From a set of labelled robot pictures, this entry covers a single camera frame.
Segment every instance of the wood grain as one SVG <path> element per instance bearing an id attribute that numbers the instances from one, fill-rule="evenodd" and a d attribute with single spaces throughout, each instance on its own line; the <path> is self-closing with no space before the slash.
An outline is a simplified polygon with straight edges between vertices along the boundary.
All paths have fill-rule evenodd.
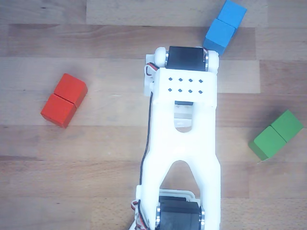
<path id="1" fill-rule="evenodd" d="M 86 0 L 0 2 L 1 23 L 85 24 Z"/>
<path id="2" fill-rule="evenodd" d="M 234 1 L 248 11 L 220 57 L 221 230 L 306 230 L 307 128 L 264 162 L 248 141 L 286 109 L 307 126 L 307 3 Z M 1 230 L 129 228 L 147 135 L 144 55 L 201 45 L 223 2 L 0 2 Z M 61 129 L 39 113 L 65 72 L 89 92 Z M 162 187 L 199 195 L 181 161 Z"/>
<path id="3" fill-rule="evenodd" d="M 306 29 L 256 28 L 257 59 L 306 61 L 306 37 Z"/>
<path id="4" fill-rule="evenodd" d="M 249 196 L 253 198 L 306 198 L 307 164 L 262 162 L 250 168 Z"/>
<path id="5" fill-rule="evenodd" d="M 248 7 L 243 27 L 266 26 L 268 19 L 266 0 L 236 0 Z M 88 0 L 88 24 L 111 25 L 162 25 L 162 26 L 210 26 L 218 15 L 223 0 Z"/>
<path id="6" fill-rule="evenodd" d="M 49 92 L 1 91 L 1 125 L 51 125 L 40 111 Z M 149 99 L 142 93 L 110 94 L 89 91 L 71 120 L 71 126 L 147 126 Z M 220 93 L 218 127 L 267 127 L 290 109 L 306 127 L 307 96 Z"/>
<path id="7" fill-rule="evenodd" d="M 222 230 L 305 230 L 306 199 L 222 199 Z"/>
<path id="8" fill-rule="evenodd" d="M 86 230 L 91 224 L 91 202 L 84 198 L 0 198 L 0 229 Z"/>
<path id="9" fill-rule="evenodd" d="M 248 147 L 263 128 L 218 127 L 216 155 L 220 162 L 259 162 Z M 140 161 L 146 127 L 0 126 L 0 161 Z M 307 162 L 303 129 L 270 162 Z"/>
<path id="10" fill-rule="evenodd" d="M 138 58 L 160 46 L 200 46 L 207 27 L 37 25 L 9 27 L 8 56 Z M 240 28 L 222 59 L 255 60 L 255 29 Z"/>
<path id="11" fill-rule="evenodd" d="M 258 61 L 222 60 L 218 72 L 218 92 L 260 93 Z"/>
<path id="12" fill-rule="evenodd" d="M 260 61 L 261 92 L 306 94 L 306 61 Z"/>
<path id="13" fill-rule="evenodd" d="M 124 197 L 14 197 L 0 201 L 0 227 L 6 230 L 118 230 L 127 229 L 133 218 L 130 200 Z M 223 198 L 221 230 L 305 230 L 306 206 L 306 199 Z M 118 212 L 122 221 L 116 218 Z"/>
<path id="14" fill-rule="evenodd" d="M 268 26 L 306 28 L 307 2 L 304 0 L 268 0 Z"/>
<path id="15" fill-rule="evenodd" d="M 258 61 L 222 60 L 220 64 L 218 92 L 260 93 Z M 69 73 L 94 92 L 141 93 L 143 66 L 141 59 L 0 58 L 0 89 L 52 92 L 62 74 Z"/>
<path id="16" fill-rule="evenodd" d="M 0 56 L 6 56 L 8 47 L 8 25 L 0 24 Z"/>
<path id="17" fill-rule="evenodd" d="M 248 196 L 248 164 L 222 164 L 222 196 Z M 196 193 L 188 167 L 162 186 Z M 0 161 L 0 197 L 129 197 L 139 182 L 140 161 Z"/>

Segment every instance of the wooden table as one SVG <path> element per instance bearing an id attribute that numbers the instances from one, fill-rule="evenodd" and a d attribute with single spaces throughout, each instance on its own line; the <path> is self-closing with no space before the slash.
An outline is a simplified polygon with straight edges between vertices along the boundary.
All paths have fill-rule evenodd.
<path id="1" fill-rule="evenodd" d="M 0 230 L 126 230 L 149 98 L 145 54 L 199 46 L 224 0 L 0 1 Z M 247 143 L 290 109 L 307 125 L 307 2 L 248 12 L 218 74 L 222 230 L 307 229 L 307 129 L 259 163 Z M 63 73 L 88 86 L 67 129 L 40 111 Z M 177 162 L 163 188 L 199 195 Z"/>

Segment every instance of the red cube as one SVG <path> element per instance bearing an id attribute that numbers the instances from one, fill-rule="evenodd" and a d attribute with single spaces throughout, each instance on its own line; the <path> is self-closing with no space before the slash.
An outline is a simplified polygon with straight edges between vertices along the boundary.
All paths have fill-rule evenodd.
<path id="1" fill-rule="evenodd" d="M 55 94 L 51 94 L 41 112 L 41 115 L 46 120 L 51 121 L 62 128 L 66 128 L 76 110 L 77 108 L 73 103 Z"/>
<path id="2" fill-rule="evenodd" d="M 78 108 L 87 94 L 87 87 L 83 81 L 65 73 L 53 93 Z"/>
<path id="3" fill-rule="evenodd" d="M 65 73 L 49 97 L 41 115 L 66 128 L 87 93 L 85 83 Z"/>

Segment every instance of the green wooden block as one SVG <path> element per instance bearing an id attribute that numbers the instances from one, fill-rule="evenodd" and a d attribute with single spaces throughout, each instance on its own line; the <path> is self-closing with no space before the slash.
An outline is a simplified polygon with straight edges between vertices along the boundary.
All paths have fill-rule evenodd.
<path id="1" fill-rule="evenodd" d="M 304 127 L 289 110 L 277 118 L 271 126 L 286 142 L 292 139 Z"/>
<path id="2" fill-rule="evenodd" d="M 285 140 L 271 126 L 267 127 L 248 146 L 262 160 L 266 160 L 277 153 L 284 145 Z"/>

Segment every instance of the blue wooden block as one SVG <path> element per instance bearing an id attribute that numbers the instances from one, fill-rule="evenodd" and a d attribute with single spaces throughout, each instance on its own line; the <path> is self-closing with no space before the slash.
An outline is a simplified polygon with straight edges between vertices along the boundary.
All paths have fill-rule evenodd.
<path id="1" fill-rule="evenodd" d="M 236 30 L 239 28 L 247 9 L 230 1 L 226 0 L 221 9 L 218 20 L 233 26 Z"/>
<path id="2" fill-rule="evenodd" d="M 234 27 L 215 19 L 206 34 L 202 46 L 208 50 L 214 50 L 221 55 L 224 53 L 234 32 Z"/>

